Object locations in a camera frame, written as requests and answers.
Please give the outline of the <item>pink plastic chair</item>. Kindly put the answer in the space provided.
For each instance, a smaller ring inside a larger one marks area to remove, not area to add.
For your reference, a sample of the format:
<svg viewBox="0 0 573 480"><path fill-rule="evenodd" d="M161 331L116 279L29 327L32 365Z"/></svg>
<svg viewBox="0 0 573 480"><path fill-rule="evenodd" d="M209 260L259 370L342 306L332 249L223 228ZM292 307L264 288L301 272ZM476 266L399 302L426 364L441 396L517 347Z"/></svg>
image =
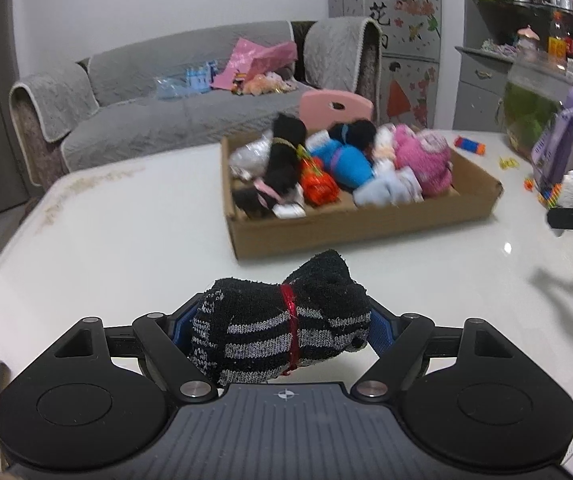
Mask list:
<svg viewBox="0 0 573 480"><path fill-rule="evenodd" d="M336 122L371 120L373 103L356 93L341 90L308 90L300 99L299 116L308 131L326 129Z"/></svg>

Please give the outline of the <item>light blue sock bundle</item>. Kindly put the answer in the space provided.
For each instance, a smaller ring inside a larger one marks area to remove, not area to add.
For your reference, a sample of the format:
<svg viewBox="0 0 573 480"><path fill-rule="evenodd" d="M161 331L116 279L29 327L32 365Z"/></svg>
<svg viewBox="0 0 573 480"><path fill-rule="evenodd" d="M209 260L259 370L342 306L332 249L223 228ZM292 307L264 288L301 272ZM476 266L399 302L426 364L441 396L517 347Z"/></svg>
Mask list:
<svg viewBox="0 0 573 480"><path fill-rule="evenodd" d="M354 204L366 206L399 206L420 203L422 188L409 167L383 172L353 192Z"/></svg>

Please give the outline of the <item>white cloth bundle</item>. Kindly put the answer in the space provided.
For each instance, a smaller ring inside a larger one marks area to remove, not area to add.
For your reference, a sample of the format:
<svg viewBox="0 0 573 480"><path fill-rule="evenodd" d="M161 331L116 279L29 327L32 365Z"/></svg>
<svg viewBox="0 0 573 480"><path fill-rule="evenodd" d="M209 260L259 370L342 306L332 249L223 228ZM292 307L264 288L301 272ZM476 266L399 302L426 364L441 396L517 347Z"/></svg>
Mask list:
<svg viewBox="0 0 573 480"><path fill-rule="evenodd" d="M272 212L278 219L305 217L306 210L303 188L299 184L296 185L288 195L284 196L282 203L273 206Z"/></svg>

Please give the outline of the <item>black sock blue tie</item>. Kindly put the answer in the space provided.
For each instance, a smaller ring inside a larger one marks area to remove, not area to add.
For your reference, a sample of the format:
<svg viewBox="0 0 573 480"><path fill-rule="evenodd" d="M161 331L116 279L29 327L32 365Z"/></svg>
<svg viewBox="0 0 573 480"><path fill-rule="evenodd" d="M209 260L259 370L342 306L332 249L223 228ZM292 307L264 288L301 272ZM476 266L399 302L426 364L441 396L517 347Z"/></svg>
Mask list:
<svg viewBox="0 0 573 480"><path fill-rule="evenodd" d="M367 152L375 143L377 128L368 119L357 119L353 122L337 122L329 128L328 132L332 140Z"/></svg>

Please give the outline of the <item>small white roll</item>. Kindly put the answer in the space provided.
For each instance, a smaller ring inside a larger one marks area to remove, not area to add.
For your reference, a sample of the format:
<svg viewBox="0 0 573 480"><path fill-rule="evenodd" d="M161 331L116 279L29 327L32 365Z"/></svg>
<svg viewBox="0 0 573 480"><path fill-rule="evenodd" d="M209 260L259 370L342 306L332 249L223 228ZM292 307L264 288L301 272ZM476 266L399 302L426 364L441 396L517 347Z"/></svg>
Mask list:
<svg viewBox="0 0 573 480"><path fill-rule="evenodd" d="M563 176L558 206L561 208L573 208L573 170L570 170Z"/></svg>

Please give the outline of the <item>pink plastic bag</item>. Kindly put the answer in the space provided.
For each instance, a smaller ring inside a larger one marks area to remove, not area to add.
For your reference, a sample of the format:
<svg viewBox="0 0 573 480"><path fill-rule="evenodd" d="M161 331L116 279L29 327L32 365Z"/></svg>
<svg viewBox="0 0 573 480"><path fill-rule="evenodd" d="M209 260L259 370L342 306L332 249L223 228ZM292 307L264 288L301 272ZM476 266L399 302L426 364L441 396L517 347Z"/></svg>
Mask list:
<svg viewBox="0 0 573 480"><path fill-rule="evenodd" d="M285 41L264 47L251 40L240 38L234 46L224 70L218 73L210 85L216 90L230 90L239 74L244 84L259 74L275 72L297 61L297 46L294 41Z"/></svg>

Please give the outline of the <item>pink fluffy sock bundle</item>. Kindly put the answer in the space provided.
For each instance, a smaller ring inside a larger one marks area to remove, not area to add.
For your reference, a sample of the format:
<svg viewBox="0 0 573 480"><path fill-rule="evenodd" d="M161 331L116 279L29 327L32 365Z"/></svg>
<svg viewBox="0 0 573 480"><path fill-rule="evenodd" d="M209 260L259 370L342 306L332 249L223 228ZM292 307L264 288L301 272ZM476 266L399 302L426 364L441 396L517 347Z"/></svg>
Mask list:
<svg viewBox="0 0 573 480"><path fill-rule="evenodd" d="M451 187L451 149L440 133L434 130L415 133L400 124L394 130L393 147L396 167L413 170L425 197L444 195Z"/></svg>

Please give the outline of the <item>clear plastic bag bundle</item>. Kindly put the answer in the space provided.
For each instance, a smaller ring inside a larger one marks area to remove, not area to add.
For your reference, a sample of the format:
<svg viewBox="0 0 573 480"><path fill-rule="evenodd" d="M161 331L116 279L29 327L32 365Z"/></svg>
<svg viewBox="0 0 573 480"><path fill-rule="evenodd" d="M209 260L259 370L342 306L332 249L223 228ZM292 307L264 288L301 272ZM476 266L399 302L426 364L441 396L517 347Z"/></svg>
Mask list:
<svg viewBox="0 0 573 480"><path fill-rule="evenodd" d="M267 130L260 137L236 148L229 156L232 177L241 181L252 181L264 174L272 144L272 132Z"/></svg>

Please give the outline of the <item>colourful toy block stick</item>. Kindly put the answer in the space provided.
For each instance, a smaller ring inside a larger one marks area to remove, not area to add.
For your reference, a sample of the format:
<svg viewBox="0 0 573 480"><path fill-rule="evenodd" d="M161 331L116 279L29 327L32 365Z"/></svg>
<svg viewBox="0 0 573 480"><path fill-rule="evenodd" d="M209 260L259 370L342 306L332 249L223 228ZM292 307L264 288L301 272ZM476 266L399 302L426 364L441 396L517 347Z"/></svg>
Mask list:
<svg viewBox="0 0 573 480"><path fill-rule="evenodd" d="M460 150L481 156L483 156L486 152L486 146L484 143L473 141L471 139L465 138L464 136L457 136L455 140L455 147L460 148Z"/></svg>

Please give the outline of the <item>white sock red tie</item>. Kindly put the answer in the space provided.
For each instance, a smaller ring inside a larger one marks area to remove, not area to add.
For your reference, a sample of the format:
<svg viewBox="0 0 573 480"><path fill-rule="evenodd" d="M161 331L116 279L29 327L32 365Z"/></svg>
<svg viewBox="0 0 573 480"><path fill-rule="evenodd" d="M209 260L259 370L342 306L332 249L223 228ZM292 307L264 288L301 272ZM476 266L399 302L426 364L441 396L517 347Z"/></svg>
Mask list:
<svg viewBox="0 0 573 480"><path fill-rule="evenodd" d="M331 141L327 130L320 130L308 136L305 141L305 148L309 153L319 150Z"/></svg>

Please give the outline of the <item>glass fish bowl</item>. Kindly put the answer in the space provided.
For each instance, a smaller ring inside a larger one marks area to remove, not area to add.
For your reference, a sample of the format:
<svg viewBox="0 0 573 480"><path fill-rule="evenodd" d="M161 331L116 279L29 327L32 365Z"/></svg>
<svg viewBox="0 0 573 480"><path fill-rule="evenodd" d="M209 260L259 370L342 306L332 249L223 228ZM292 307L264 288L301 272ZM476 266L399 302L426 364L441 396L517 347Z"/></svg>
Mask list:
<svg viewBox="0 0 573 480"><path fill-rule="evenodd" d="M573 60L544 52L520 53L503 94L503 123L511 148L526 159L573 88Z"/></svg>

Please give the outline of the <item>black grey striped sock bundle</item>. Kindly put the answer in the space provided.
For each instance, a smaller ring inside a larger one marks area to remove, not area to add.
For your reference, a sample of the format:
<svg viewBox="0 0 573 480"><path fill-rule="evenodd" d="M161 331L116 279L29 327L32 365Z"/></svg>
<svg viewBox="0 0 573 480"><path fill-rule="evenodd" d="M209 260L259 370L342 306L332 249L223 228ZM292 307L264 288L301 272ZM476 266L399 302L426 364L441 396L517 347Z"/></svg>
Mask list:
<svg viewBox="0 0 573 480"><path fill-rule="evenodd" d="M329 249L279 284L216 281L192 318L189 360L220 388L263 384L364 348L370 322L366 289Z"/></svg>

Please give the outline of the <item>black sock pink tie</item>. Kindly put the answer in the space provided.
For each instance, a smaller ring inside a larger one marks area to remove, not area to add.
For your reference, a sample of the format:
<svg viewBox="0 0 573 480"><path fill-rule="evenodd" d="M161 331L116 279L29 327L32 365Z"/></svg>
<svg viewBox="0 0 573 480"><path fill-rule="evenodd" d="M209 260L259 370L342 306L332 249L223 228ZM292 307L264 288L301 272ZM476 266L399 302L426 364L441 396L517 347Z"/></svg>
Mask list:
<svg viewBox="0 0 573 480"><path fill-rule="evenodd" d="M272 217L273 207L281 204L280 194L262 179L233 191L232 200L248 218Z"/></svg>

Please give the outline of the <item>black sock yellow tie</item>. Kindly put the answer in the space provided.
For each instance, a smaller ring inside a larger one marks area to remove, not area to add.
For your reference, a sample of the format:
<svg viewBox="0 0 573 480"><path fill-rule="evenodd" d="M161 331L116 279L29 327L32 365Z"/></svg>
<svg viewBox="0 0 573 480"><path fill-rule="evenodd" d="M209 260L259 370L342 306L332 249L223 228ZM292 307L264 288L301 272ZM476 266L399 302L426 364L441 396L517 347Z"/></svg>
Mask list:
<svg viewBox="0 0 573 480"><path fill-rule="evenodd" d="M300 181L297 149L305 144L306 126L300 118L279 113L272 123L272 140L262 180L283 196Z"/></svg>

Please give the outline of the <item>orange plastic bag bundle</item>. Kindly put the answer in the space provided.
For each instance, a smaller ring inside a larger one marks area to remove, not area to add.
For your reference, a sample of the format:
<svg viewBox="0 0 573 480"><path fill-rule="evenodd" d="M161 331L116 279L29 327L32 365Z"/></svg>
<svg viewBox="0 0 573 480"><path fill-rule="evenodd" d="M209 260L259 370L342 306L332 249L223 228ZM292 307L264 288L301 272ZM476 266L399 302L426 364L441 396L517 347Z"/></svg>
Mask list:
<svg viewBox="0 0 573 480"><path fill-rule="evenodd" d="M321 207L339 200L337 182L323 169L323 162L318 157L301 160L300 185L305 202L311 206Z"/></svg>

